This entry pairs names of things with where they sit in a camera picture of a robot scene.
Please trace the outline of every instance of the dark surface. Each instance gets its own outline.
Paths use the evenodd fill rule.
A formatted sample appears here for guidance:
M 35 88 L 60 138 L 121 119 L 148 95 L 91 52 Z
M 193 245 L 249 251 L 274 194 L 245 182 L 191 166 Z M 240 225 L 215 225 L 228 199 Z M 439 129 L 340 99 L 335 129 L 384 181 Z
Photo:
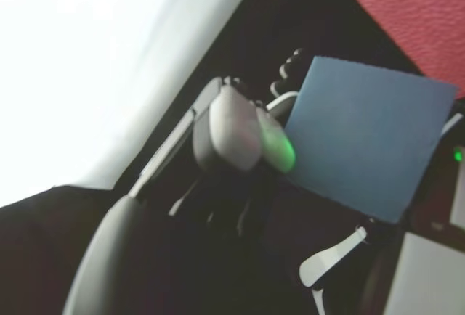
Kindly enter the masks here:
M 269 85 L 279 77 L 279 66 L 297 47 L 307 48 L 311 55 L 418 72 L 355 0 L 245 0 L 113 191 L 60 187 L 0 209 L 0 312 L 60 314 L 73 275 L 98 223 L 108 208 L 127 193 L 143 166 L 202 87 L 216 75 L 236 75 L 244 79 L 255 97 L 271 100 Z M 166 180 L 166 183 L 176 186 L 175 180 Z M 158 188 L 152 196 L 160 197 L 165 193 L 170 196 L 170 191 L 171 187 Z M 289 201 L 289 205 L 293 202 L 297 203 L 298 200 Z M 309 221 L 311 218 L 306 211 L 309 209 L 296 204 L 294 212 L 300 216 L 292 216 L 290 221 Z M 162 239 L 161 232 L 169 230 L 162 223 L 152 223 L 158 231 L 158 239 Z M 286 221 L 283 221 L 274 229 L 279 232 L 286 226 Z M 176 263 L 183 263 L 183 260 L 173 260 L 179 271 L 193 270 L 197 273 L 194 275 L 201 278 L 204 275 L 202 271 L 208 269 L 207 262 L 212 261 L 214 256 L 227 256 L 231 261 L 230 256 L 239 253 L 237 250 L 230 252 L 234 250 L 233 242 L 215 247 L 209 245 L 211 238 L 208 236 L 199 237 L 194 234 L 195 230 L 190 234 L 182 227 L 177 229 L 180 229 L 176 230 L 177 241 L 184 243 L 179 244 L 178 251 L 185 249 L 186 254 L 193 252 L 190 259 L 192 265 L 177 266 Z M 296 292 L 295 284 L 289 283 L 288 274 L 281 271 L 286 264 L 284 257 L 278 247 L 275 246 L 273 250 L 278 252 L 268 252 L 265 262 L 260 262 L 263 268 L 251 275 L 252 281 L 241 284 L 238 280 L 243 279 L 236 278 L 236 283 L 232 284 L 235 286 L 229 289 L 237 291 L 245 288 L 246 298 L 239 297 L 240 293 L 237 296 L 231 294 L 230 297 L 235 299 L 235 304 L 251 298 L 253 302 L 245 304 L 255 304 L 255 308 L 248 309 L 254 314 L 266 313 L 270 305 L 276 305 L 274 314 L 298 314 L 299 309 L 308 310 L 312 306 L 311 301 Z M 233 259 L 237 262 L 235 268 L 240 268 L 242 260 L 241 256 Z M 231 269 L 233 276 L 236 275 L 234 270 Z M 220 294 L 217 282 L 224 282 L 226 278 L 221 278 L 218 272 L 206 272 L 216 277 L 210 283 L 213 285 L 210 290 Z M 205 296 L 209 288 L 202 289 L 202 284 L 193 280 L 185 286 L 178 285 L 185 291 L 186 304 L 191 304 L 189 299 L 196 302 L 194 295 L 204 299 L 204 305 L 208 304 L 209 298 L 202 298 L 201 295 Z M 268 286 L 260 290 L 260 285 Z M 181 297 L 182 290 L 172 289 L 166 297 L 180 302 L 178 297 Z M 189 312 L 199 314 L 194 308 Z

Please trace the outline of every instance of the blue paper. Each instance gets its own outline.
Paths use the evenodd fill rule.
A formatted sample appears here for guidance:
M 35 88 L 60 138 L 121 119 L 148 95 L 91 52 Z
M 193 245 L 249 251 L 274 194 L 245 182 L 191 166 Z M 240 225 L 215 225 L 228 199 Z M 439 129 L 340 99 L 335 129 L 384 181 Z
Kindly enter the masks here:
M 456 87 L 316 57 L 286 126 L 296 150 L 289 180 L 396 223 L 439 141 Z

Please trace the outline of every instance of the red fabric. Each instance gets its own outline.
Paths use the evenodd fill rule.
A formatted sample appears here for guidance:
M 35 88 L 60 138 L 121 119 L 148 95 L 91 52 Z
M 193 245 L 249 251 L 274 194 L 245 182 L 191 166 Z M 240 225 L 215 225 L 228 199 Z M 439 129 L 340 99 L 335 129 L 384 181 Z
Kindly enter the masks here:
M 465 95 L 465 0 L 358 0 L 431 78 Z

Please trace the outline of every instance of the green led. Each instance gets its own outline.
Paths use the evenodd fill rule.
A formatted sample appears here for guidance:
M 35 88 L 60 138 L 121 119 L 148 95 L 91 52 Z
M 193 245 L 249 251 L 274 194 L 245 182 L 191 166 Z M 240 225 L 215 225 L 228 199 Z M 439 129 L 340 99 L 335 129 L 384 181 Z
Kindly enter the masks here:
M 462 151 L 460 148 L 455 148 L 453 150 L 453 157 L 455 160 L 457 160 L 458 162 L 461 162 L 462 159 L 464 158 L 464 156 L 462 155 Z

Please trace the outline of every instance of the red textured surface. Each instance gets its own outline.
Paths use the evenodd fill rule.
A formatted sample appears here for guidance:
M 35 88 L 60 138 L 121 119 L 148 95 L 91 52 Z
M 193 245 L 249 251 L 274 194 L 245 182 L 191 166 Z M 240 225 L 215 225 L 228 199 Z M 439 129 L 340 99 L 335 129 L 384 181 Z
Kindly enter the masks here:
M 431 78 L 465 95 L 465 0 L 358 0 Z

